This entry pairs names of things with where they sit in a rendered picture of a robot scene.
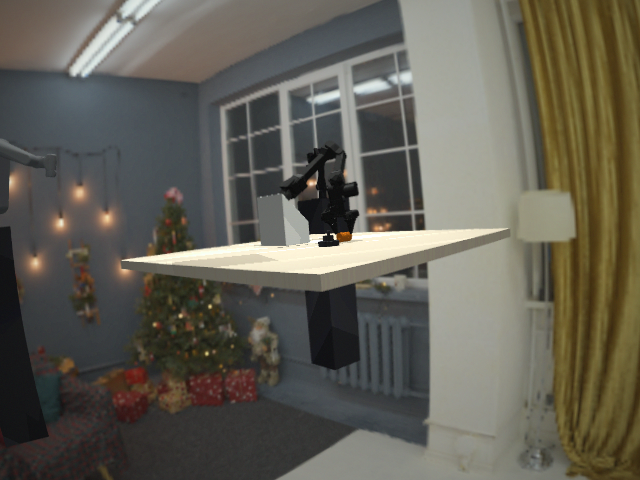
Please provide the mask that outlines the orange knob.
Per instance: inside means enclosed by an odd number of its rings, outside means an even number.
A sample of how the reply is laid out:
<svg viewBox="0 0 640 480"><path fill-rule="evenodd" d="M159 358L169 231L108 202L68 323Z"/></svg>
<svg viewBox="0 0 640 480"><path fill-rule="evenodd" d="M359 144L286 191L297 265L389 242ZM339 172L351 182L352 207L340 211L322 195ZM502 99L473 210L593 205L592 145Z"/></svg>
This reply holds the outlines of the orange knob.
<svg viewBox="0 0 640 480"><path fill-rule="evenodd" d="M351 241L352 234L350 234L349 232L338 233L336 235L336 239L339 240L339 242Z"/></svg>

